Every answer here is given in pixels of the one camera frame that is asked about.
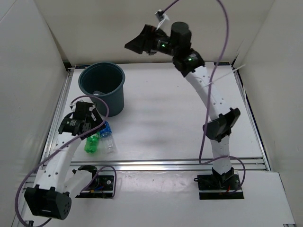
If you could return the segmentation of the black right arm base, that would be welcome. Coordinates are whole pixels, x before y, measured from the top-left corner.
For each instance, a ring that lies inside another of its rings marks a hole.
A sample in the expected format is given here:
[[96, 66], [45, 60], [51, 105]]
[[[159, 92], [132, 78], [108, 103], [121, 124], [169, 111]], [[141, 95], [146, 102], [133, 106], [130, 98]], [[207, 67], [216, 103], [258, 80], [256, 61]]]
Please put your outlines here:
[[198, 175], [194, 178], [198, 184], [200, 200], [242, 200], [244, 199], [239, 175], [220, 184], [213, 175]]

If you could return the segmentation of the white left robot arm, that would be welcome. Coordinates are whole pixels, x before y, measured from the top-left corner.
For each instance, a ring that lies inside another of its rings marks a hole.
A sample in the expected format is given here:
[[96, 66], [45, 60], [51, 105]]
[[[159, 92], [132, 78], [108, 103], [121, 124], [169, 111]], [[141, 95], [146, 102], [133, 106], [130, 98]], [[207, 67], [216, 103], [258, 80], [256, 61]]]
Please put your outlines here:
[[56, 156], [47, 162], [34, 187], [25, 191], [25, 200], [34, 216], [64, 220], [71, 210], [71, 200], [83, 189], [95, 189], [99, 184], [95, 166], [81, 166], [73, 170], [73, 176], [66, 175], [73, 155], [80, 143], [101, 129], [102, 118], [92, 103], [78, 101], [75, 110], [62, 120], [58, 133], [64, 136], [61, 148]]

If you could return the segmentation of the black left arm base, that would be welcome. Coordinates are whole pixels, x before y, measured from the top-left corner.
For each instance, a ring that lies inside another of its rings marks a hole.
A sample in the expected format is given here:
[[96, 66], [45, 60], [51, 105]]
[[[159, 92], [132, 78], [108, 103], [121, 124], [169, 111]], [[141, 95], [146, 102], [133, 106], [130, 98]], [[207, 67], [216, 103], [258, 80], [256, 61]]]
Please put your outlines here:
[[116, 193], [116, 173], [98, 175], [91, 186], [82, 191], [77, 198], [85, 199], [112, 199]]

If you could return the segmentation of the white label clear bottle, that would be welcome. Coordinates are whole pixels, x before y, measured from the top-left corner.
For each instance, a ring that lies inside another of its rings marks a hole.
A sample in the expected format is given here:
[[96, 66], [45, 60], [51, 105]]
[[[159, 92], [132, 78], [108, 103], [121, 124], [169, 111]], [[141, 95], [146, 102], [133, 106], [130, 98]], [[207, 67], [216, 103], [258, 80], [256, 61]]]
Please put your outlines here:
[[105, 95], [105, 93], [96, 90], [96, 91], [93, 92], [93, 95], [95, 95], [95, 96], [103, 96], [103, 95]]

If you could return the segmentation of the green plastic soda bottle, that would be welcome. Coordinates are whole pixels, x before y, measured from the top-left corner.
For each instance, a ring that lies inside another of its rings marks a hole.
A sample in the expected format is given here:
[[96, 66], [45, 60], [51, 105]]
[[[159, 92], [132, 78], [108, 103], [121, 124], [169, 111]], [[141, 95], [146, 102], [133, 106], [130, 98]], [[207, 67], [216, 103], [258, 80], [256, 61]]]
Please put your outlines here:
[[98, 143], [99, 143], [100, 133], [97, 132], [90, 137], [87, 138], [86, 144], [84, 147], [84, 150], [87, 153], [95, 153], [98, 149]]

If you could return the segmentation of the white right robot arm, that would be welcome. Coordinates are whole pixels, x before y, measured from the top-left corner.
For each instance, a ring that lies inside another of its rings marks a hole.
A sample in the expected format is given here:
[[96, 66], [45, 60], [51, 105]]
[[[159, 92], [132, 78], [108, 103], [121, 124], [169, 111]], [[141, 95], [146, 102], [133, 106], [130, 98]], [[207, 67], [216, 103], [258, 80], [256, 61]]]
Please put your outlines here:
[[170, 35], [152, 25], [145, 25], [139, 35], [125, 44], [135, 53], [154, 55], [157, 52], [172, 57], [175, 68], [190, 83], [206, 106], [206, 123], [203, 125], [204, 138], [211, 142], [213, 153], [213, 185], [225, 188], [234, 175], [230, 161], [229, 139], [232, 127], [241, 112], [232, 108], [218, 90], [211, 84], [205, 61], [191, 47], [191, 31], [184, 22], [175, 22]]

